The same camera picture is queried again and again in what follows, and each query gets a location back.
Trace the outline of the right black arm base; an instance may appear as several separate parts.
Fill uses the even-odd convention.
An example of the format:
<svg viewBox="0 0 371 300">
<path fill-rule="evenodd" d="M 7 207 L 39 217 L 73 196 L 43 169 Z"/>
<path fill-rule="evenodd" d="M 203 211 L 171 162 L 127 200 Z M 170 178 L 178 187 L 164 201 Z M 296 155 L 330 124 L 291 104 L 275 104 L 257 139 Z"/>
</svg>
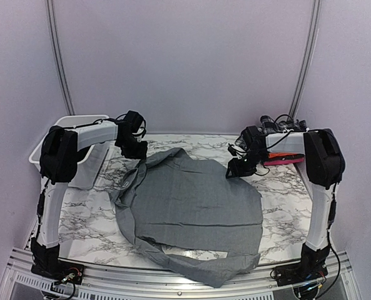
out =
<svg viewBox="0 0 371 300">
<path fill-rule="evenodd" d="M 278 286 L 297 284 L 322 278 L 328 275 L 325 260 L 330 253 L 330 246 L 313 250 L 303 243 L 300 261 L 293 264 L 276 266 L 270 276 Z"/>
</svg>

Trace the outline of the grey button-up shirt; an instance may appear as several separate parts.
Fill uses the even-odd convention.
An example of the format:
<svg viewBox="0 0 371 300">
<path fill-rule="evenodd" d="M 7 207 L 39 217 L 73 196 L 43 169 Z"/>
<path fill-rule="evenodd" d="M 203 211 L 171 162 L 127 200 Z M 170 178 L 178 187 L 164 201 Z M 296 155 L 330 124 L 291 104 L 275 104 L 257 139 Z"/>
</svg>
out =
<svg viewBox="0 0 371 300">
<path fill-rule="evenodd" d="M 261 195 L 225 173 L 221 163 L 192 159 L 182 148 L 138 162 L 109 195 L 122 235 L 155 264 L 213 288 L 253 270 Z"/>
</svg>

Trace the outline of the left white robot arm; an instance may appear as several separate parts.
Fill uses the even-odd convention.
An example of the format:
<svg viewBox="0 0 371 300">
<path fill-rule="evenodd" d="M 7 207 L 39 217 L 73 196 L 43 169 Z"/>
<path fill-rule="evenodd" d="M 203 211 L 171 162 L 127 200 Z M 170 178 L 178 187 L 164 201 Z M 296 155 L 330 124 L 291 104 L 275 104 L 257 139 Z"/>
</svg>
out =
<svg viewBox="0 0 371 300">
<path fill-rule="evenodd" d="M 59 245 L 58 223 L 62 201 L 77 173 L 77 153 L 95 144 L 114 141 L 128 159 L 145 159 L 146 120 L 141 116 L 97 119 L 92 123 L 61 127 L 54 125 L 41 146 L 40 174 L 46 178 L 37 205 L 38 227 L 31 244 L 41 249 Z"/>
</svg>

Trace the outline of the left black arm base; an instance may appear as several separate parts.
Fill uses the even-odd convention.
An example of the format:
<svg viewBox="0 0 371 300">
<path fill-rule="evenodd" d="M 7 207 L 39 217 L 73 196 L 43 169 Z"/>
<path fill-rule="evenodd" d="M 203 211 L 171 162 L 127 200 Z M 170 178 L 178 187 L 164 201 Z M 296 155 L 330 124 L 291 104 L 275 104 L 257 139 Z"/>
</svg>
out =
<svg viewBox="0 0 371 300">
<path fill-rule="evenodd" d="M 81 284 L 84 276 L 84 265 L 60 260 L 59 251 L 59 244 L 48 248 L 39 244 L 36 238 L 32 237 L 33 264 L 31 272 L 59 283 L 70 281 L 74 284 Z"/>
</svg>

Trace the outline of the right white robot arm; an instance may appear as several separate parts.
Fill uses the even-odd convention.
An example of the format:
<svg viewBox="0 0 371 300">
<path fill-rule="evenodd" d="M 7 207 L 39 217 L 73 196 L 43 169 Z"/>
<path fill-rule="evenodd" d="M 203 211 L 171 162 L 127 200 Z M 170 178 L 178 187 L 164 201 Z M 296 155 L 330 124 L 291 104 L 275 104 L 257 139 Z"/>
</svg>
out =
<svg viewBox="0 0 371 300">
<path fill-rule="evenodd" d="M 312 188 L 312 215 L 305 245 L 313 251 L 326 248 L 327 233 L 335 218 L 337 185 L 345 171 L 345 160 L 330 129 L 284 131 L 263 134 L 256 126 L 246 127 L 237 141 L 228 145 L 233 158 L 227 165 L 227 178 L 247 177 L 270 153 L 304 156 L 305 174 Z"/>
</svg>

